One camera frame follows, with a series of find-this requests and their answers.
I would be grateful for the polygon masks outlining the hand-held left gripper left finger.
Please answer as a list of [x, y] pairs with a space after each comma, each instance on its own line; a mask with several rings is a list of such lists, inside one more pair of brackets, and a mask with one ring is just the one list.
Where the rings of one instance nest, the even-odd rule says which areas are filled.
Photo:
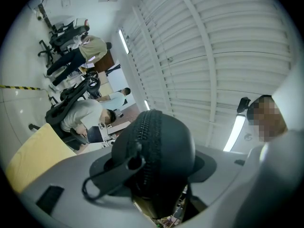
[[[99, 157], [106, 162], [111, 157], [111, 149], [58, 162], [22, 191], [22, 203], [45, 228], [154, 228], [156, 225], [134, 205], [131, 192], [125, 186], [111, 196], [103, 196], [96, 204], [85, 200], [82, 184], [89, 177], [90, 166]], [[64, 189], [51, 214], [36, 204], [49, 186]]]

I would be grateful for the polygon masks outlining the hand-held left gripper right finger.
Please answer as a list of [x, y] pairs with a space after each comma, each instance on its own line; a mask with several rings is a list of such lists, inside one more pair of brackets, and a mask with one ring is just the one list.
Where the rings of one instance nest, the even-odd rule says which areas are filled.
[[302, 185], [302, 133], [288, 131], [249, 154], [202, 148], [201, 170], [190, 177], [199, 213], [189, 228], [262, 228], [295, 222]]

